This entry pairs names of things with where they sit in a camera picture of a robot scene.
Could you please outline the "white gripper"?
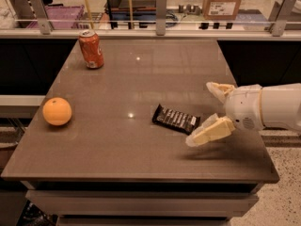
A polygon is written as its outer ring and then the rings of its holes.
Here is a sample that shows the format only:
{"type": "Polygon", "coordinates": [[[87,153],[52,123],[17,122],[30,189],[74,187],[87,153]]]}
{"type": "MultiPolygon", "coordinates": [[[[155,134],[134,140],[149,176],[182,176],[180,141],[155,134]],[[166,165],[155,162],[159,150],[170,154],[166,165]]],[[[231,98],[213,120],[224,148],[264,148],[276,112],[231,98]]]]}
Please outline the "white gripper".
{"type": "Polygon", "coordinates": [[[185,140],[189,147],[197,147],[211,141],[228,137],[235,130],[261,130],[261,90],[260,85],[235,88],[231,84],[207,82],[211,94],[224,104],[226,115],[216,113],[205,120],[185,140]]]}

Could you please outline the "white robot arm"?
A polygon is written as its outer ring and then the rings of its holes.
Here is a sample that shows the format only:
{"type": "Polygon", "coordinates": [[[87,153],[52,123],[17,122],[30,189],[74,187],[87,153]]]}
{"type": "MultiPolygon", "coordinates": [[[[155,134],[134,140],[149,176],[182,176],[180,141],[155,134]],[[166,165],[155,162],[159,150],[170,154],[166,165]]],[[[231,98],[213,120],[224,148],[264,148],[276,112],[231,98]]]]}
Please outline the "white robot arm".
{"type": "Polygon", "coordinates": [[[186,138],[187,146],[197,147],[228,137],[235,129],[284,128],[301,132],[300,83],[236,88],[231,84],[208,82],[206,87],[223,104],[226,115],[211,115],[186,138]]]}

